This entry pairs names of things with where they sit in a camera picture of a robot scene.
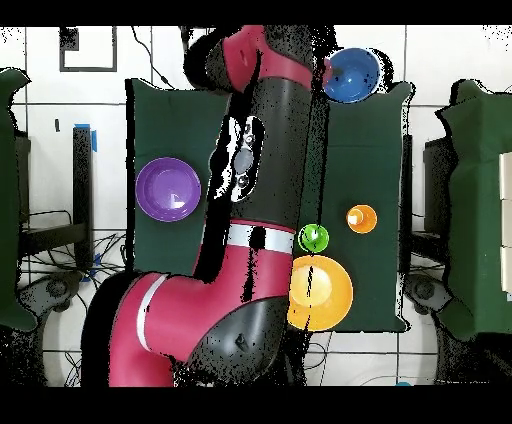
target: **yellow bowl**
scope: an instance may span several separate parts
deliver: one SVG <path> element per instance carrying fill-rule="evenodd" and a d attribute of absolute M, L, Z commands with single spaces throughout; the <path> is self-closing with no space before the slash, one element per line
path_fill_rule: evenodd
<path fill-rule="evenodd" d="M 328 330 L 347 316 L 352 300 L 350 277 L 335 260 L 314 255 L 293 261 L 288 322 L 294 327 Z"/>

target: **blue tape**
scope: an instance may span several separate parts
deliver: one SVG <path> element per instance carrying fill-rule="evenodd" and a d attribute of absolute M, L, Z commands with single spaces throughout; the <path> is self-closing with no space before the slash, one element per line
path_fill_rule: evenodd
<path fill-rule="evenodd" d="M 93 263 L 94 263 L 94 265 L 97 265 L 97 266 L 101 265 L 101 253 L 96 253 L 96 255 L 94 256 Z M 91 277 L 94 277 L 97 273 L 98 273 L 98 270 L 94 269 L 94 268 L 89 271 L 89 275 Z M 91 279 L 89 277 L 84 277 L 81 280 L 82 283 L 89 283 L 90 281 L 91 281 Z"/>
<path fill-rule="evenodd" d="M 97 152 L 98 145 L 96 144 L 96 130 L 91 132 L 91 145 L 92 145 L 92 151 Z"/>
<path fill-rule="evenodd" d="M 91 129 L 91 124 L 75 124 L 75 128 Z M 98 151 L 98 144 L 96 143 L 96 130 L 91 131 L 91 148 L 93 152 Z"/>

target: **small orange bowl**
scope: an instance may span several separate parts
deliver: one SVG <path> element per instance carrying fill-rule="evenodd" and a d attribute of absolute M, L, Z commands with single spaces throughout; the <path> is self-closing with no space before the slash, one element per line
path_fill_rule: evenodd
<path fill-rule="evenodd" d="M 367 234 L 377 225 L 377 213 L 368 205 L 356 205 L 347 212 L 347 224 L 358 234 Z"/>

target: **orange bowl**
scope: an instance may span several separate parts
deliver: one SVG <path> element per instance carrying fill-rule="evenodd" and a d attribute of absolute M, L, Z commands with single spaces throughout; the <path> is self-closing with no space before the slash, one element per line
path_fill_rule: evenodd
<path fill-rule="evenodd" d="M 293 261 L 288 322 L 294 327 L 328 330 L 347 316 L 352 300 L 350 277 L 335 260 L 314 255 Z"/>
<path fill-rule="evenodd" d="M 367 234 L 377 225 L 377 213 L 368 205 L 356 205 L 347 212 L 347 224 L 358 234 Z"/>

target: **white stripe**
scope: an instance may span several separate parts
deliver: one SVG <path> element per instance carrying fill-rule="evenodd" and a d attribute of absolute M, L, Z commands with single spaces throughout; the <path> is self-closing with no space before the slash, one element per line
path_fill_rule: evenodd
<path fill-rule="evenodd" d="M 231 246 L 249 247 L 249 239 L 255 225 L 231 224 L 228 233 L 228 244 Z M 287 231 L 265 228 L 265 250 L 292 253 L 294 234 Z"/>
<path fill-rule="evenodd" d="M 144 335 L 144 325 L 146 323 L 146 309 L 149 306 L 149 302 L 153 298 L 153 295 L 157 291 L 158 287 L 167 279 L 167 275 L 162 275 L 158 280 L 156 280 L 149 290 L 144 295 L 142 302 L 139 306 L 139 312 L 137 313 L 137 336 L 139 337 L 139 342 L 144 349 L 148 352 L 151 352 L 147 343 L 146 336 Z"/>

